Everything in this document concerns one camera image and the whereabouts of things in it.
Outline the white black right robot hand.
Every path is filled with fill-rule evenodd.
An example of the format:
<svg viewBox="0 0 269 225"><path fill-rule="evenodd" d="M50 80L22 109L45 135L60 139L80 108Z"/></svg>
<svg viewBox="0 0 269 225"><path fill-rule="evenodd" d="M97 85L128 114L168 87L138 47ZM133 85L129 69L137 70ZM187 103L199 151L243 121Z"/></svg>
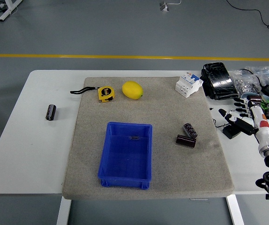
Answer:
<svg viewBox="0 0 269 225"><path fill-rule="evenodd" d="M237 98L235 100L241 103L240 106L246 110L247 116L253 119L253 126L244 120L231 115L224 109L219 109L219 113L227 122L237 127L243 133L255 136L259 144L258 150L262 157L269 155L269 122L262 108L258 103L246 98Z"/></svg>

